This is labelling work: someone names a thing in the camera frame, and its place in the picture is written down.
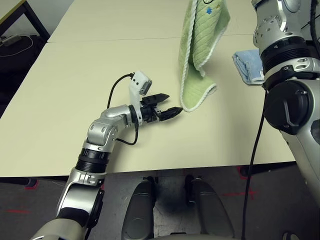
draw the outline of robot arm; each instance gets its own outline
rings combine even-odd
[[[268,92],[264,116],[280,130],[320,206],[320,60],[298,24],[301,0],[252,0]]]
[[[178,115],[182,108],[172,107],[161,112],[157,104],[167,99],[165,94],[143,97],[152,81],[137,71],[131,78],[129,93],[131,105],[121,105],[104,110],[91,123],[76,166],[72,168],[61,194],[56,218],[46,223],[31,240],[81,240],[86,239],[97,224],[103,205],[101,189],[106,176],[108,156],[117,137],[125,129],[143,121],[164,121]]]

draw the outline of white wall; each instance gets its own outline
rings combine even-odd
[[[307,24],[310,21],[310,6],[311,6],[311,0],[301,0],[301,7],[300,7],[300,14],[299,14],[299,22],[301,24],[301,27],[303,27],[305,24]],[[320,14],[320,5],[316,7],[316,13],[315,16]],[[318,17],[315,20],[315,30],[317,37],[320,37],[320,17]],[[311,40],[310,35],[310,24],[306,27],[304,27],[301,30],[304,38],[306,40]]]
[[[74,0],[27,0],[50,35],[54,32],[73,1]],[[3,35],[10,36],[12,34],[38,35],[25,15],[22,15]]]
[[[64,16],[68,7],[74,0],[27,0],[35,14],[38,16],[42,24],[45,26],[49,34],[58,26],[61,18]],[[299,22],[303,26],[310,20],[311,0],[301,0],[301,8],[299,13]],[[320,5],[317,7],[317,15],[320,13]],[[316,20],[316,32],[320,37],[320,17]],[[310,26],[302,30],[304,37],[311,40]],[[22,15],[3,35],[10,36],[12,34],[31,35],[38,34],[28,19]]]

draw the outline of folded blue towel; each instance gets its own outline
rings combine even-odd
[[[232,58],[246,84],[261,85],[264,83],[263,67],[258,49],[236,51]]]

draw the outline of light green towel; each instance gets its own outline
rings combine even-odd
[[[190,0],[182,28],[179,49],[180,102],[183,109],[197,109],[216,90],[203,65],[227,28],[230,15],[225,0]]]

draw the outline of white table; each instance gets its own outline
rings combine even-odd
[[[49,42],[180,38],[188,0],[74,0]],[[227,0],[225,35],[252,35],[257,17],[250,0]]]
[[[153,80],[148,95],[170,95],[161,109],[179,106],[179,43],[178,38],[47,43],[0,119],[0,176],[68,175],[89,125],[106,108],[111,86],[126,73],[142,70]],[[231,56],[253,47],[251,35],[223,36],[206,65],[217,91],[194,112],[144,124],[135,146],[115,146],[107,171],[248,164],[264,91],[242,82]],[[112,106],[129,104],[128,86],[119,84]],[[134,130],[122,137],[131,141]],[[265,123],[255,163],[293,160],[281,134]]]

